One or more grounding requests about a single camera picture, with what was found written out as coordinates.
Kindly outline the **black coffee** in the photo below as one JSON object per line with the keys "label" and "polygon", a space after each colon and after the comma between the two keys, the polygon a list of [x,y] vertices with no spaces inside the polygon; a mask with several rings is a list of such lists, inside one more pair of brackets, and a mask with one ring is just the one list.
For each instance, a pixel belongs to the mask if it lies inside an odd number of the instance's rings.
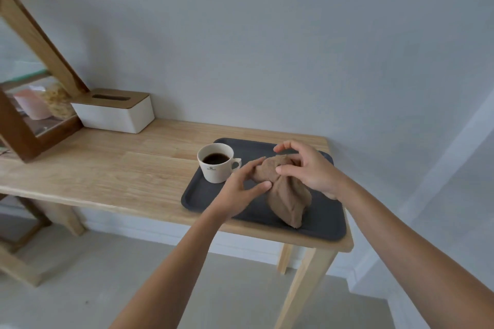
{"label": "black coffee", "polygon": [[228,162],[231,158],[223,153],[215,152],[210,153],[206,157],[202,158],[201,161],[207,165],[220,165]]}

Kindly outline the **dark grey tray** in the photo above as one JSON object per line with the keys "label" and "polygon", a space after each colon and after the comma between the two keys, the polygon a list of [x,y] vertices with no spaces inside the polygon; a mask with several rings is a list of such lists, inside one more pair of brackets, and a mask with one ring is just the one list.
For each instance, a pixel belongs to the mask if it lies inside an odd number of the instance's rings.
{"label": "dark grey tray", "polygon": [[[275,156],[275,144],[233,138],[219,138],[215,143],[230,146],[236,158],[248,162],[260,157]],[[182,197],[182,206],[192,212],[202,213],[219,194],[224,183],[209,183],[198,168]],[[248,207],[234,219],[270,226],[290,232],[300,233],[327,241],[339,241],[347,233],[344,210],[337,200],[330,200],[324,194],[310,189],[312,203],[303,215],[301,227],[294,229],[279,219],[268,207],[266,194],[254,199]]]}

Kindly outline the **brown cloth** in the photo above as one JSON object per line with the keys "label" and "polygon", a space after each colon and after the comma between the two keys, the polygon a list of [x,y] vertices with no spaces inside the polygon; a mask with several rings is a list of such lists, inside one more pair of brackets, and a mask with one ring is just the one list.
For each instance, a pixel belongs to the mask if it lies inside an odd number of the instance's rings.
{"label": "brown cloth", "polygon": [[271,182],[266,199],[269,208],[285,224],[298,229],[311,205],[312,195],[298,178],[277,173],[276,167],[284,165],[299,167],[301,162],[292,155],[269,157],[254,168],[250,177],[255,183]]}

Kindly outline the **person's right hand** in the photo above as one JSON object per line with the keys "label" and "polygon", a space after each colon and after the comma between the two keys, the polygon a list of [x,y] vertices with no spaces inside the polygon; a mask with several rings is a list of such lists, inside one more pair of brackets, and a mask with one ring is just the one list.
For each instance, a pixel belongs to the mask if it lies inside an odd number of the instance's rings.
{"label": "person's right hand", "polygon": [[297,151],[292,159],[297,161],[295,166],[306,169],[307,178],[301,182],[313,190],[324,193],[331,199],[342,199],[354,185],[347,175],[327,161],[314,147],[297,140],[287,140],[274,147],[280,153],[287,149]]}

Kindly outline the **pink container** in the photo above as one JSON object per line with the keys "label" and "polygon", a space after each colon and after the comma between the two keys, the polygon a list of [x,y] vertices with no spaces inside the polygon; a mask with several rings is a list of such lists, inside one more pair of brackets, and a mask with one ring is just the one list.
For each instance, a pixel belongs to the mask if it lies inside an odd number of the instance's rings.
{"label": "pink container", "polygon": [[46,120],[52,116],[44,101],[31,89],[17,91],[13,97],[32,120]]}

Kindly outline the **person's right forearm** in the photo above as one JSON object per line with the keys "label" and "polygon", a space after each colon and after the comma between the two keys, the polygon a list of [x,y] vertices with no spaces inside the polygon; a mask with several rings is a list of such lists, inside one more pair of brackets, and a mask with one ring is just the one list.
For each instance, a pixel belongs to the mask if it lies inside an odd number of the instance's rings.
{"label": "person's right forearm", "polygon": [[331,192],[431,329],[494,329],[494,292],[346,175]]}

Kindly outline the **white coffee cup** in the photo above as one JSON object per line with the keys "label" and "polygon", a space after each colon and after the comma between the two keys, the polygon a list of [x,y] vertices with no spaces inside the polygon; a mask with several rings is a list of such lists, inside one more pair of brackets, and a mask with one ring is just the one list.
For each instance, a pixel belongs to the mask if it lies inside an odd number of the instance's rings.
{"label": "white coffee cup", "polygon": [[[201,159],[208,154],[215,152],[223,153],[231,159],[228,162],[219,165],[208,165],[201,161]],[[214,184],[225,182],[233,172],[237,171],[242,166],[242,160],[234,157],[232,147],[223,143],[212,143],[204,146],[198,151],[197,159],[205,179],[209,183]]]}

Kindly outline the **person's left forearm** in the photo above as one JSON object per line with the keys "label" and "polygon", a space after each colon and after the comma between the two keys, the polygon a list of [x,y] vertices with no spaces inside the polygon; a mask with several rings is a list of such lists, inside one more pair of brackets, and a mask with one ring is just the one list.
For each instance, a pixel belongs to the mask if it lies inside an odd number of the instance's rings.
{"label": "person's left forearm", "polygon": [[204,211],[109,329],[177,329],[213,238],[229,218],[224,206]]}

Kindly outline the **white tissue box wooden lid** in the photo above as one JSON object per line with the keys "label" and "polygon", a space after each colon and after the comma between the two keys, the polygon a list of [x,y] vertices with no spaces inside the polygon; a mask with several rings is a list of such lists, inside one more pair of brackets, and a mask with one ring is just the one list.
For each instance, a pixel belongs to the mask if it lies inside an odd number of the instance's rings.
{"label": "white tissue box wooden lid", "polygon": [[155,114],[148,93],[117,89],[94,89],[71,99],[71,105],[86,128],[137,134]]}

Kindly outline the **person's left hand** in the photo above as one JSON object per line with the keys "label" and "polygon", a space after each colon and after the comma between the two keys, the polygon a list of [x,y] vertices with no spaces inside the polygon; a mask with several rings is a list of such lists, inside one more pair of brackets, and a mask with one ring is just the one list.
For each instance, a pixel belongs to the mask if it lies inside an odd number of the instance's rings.
{"label": "person's left hand", "polygon": [[244,182],[249,180],[255,168],[261,165],[266,157],[250,161],[233,172],[226,180],[223,188],[208,206],[207,212],[218,216],[223,222],[241,213],[254,199],[244,198]]}

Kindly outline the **clear bag of snacks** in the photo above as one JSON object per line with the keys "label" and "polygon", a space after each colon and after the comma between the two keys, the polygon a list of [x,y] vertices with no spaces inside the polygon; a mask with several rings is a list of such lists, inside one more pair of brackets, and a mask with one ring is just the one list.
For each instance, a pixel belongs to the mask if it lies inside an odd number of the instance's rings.
{"label": "clear bag of snacks", "polygon": [[76,115],[71,104],[71,97],[59,83],[52,83],[38,91],[38,96],[45,103],[53,117],[67,120]]}

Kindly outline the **light wooden table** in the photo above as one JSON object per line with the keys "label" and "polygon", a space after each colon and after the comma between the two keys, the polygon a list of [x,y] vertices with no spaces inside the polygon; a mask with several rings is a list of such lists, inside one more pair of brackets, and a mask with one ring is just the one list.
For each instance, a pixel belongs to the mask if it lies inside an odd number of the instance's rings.
{"label": "light wooden table", "polygon": [[192,225],[199,215],[180,199],[199,167],[193,148],[219,138],[330,152],[320,136],[185,121],[154,120],[139,134],[84,128],[32,162],[0,158],[0,193]]}

